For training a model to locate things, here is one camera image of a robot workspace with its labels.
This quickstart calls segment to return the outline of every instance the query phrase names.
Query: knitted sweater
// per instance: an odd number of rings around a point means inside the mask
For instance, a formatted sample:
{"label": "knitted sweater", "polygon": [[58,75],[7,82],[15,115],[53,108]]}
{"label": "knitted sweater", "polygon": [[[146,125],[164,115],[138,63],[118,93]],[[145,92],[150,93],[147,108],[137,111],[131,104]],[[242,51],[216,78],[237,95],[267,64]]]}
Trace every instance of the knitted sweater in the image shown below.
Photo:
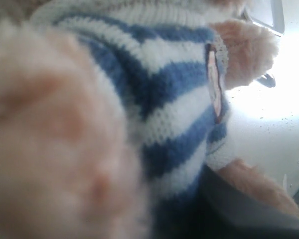
{"label": "knitted sweater", "polygon": [[[214,43],[216,68],[219,75],[225,74],[224,46],[204,26],[201,14],[178,5],[148,1],[111,6],[112,11],[101,14],[75,2],[80,1],[52,1],[33,15],[32,22],[72,31],[90,48],[96,68],[106,76],[105,85],[113,85],[104,90],[114,91],[138,135],[155,225],[171,230],[189,219],[199,203],[203,163],[217,170],[234,158],[223,84],[211,84],[209,72]],[[215,88],[220,93],[219,112]]]}

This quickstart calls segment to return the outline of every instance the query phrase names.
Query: stuffed animal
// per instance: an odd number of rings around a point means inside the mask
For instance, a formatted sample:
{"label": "stuffed animal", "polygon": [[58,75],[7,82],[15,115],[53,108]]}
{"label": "stuffed animal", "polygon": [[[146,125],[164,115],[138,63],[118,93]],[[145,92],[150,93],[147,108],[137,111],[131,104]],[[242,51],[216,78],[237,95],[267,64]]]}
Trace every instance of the stuffed animal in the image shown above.
{"label": "stuffed animal", "polygon": [[53,0],[35,27],[3,23],[0,237],[169,238],[199,205],[203,163],[299,217],[227,135],[224,91],[278,52],[264,28],[225,21],[245,4]]}

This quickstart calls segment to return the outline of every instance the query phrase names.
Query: label tag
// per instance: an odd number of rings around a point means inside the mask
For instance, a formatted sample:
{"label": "label tag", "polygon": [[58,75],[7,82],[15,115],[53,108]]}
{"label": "label tag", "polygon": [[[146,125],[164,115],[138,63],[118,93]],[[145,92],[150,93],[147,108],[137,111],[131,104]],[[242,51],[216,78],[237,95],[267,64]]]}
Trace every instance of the label tag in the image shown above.
{"label": "label tag", "polygon": [[208,53],[208,82],[209,82],[209,95],[211,98],[211,102],[214,106],[214,110],[217,116],[217,120],[221,121],[221,100],[222,100],[222,92],[220,87],[220,79],[221,76],[219,74],[219,70],[217,67],[216,60],[216,48],[211,45],[209,53]]}

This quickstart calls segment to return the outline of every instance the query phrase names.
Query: blue and white sweater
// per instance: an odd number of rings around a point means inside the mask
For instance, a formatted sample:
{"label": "blue and white sweater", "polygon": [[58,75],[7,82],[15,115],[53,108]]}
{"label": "blue and white sweater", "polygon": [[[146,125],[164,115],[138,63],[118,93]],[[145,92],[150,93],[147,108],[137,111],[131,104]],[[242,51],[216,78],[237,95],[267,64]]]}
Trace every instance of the blue and white sweater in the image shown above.
{"label": "blue and white sweater", "polygon": [[[99,11],[93,0],[55,0],[32,22],[70,30],[90,48],[139,135],[156,224],[170,227],[194,210],[202,165],[217,170],[234,157],[228,104],[222,97],[218,121],[210,97],[207,61],[217,34],[200,14],[148,2]],[[157,15],[162,7],[164,14]],[[222,62],[218,69],[225,74]]]}

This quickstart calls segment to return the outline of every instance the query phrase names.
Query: teddy bear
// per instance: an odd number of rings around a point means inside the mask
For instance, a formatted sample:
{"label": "teddy bear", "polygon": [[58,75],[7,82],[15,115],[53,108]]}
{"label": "teddy bear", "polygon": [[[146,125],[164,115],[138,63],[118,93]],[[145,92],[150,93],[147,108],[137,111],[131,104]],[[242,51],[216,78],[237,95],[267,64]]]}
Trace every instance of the teddy bear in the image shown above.
{"label": "teddy bear", "polygon": [[227,134],[225,91],[278,53],[233,19],[247,3],[33,1],[30,23],[1,24],[0,237],[171,238],[199,205],[202,164],[299,217]]}

